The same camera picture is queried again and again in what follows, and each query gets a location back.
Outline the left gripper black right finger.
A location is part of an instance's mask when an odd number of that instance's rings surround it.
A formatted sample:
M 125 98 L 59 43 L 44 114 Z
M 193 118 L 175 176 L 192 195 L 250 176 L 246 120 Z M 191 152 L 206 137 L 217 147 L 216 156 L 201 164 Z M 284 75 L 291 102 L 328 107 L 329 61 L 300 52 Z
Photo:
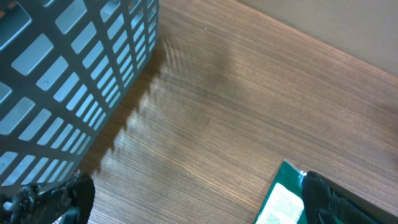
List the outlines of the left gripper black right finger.
M 303 178 L 302 200 L 310 224 L 397 223 L 397 217 L 317 172 Z

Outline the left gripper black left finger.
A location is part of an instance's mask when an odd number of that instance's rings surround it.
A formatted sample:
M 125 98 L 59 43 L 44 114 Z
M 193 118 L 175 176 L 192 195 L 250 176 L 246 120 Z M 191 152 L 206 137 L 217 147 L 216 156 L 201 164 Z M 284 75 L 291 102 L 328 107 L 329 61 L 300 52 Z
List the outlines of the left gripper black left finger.
M 1 194 L 1 223 L 87 224 L 95 201 L 91 176 L 81 173 L 47 191 L 27 184 L 13 196 Z

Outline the green snack packet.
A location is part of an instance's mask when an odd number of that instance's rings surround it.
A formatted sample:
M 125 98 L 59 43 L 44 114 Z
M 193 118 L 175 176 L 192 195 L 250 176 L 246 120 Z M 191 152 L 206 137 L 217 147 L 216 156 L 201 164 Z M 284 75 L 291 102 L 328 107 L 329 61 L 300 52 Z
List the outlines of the green snack packet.
M 263 201 L 255 224 L 307 224 L 302 200 L 306 172 L 284 160 Z

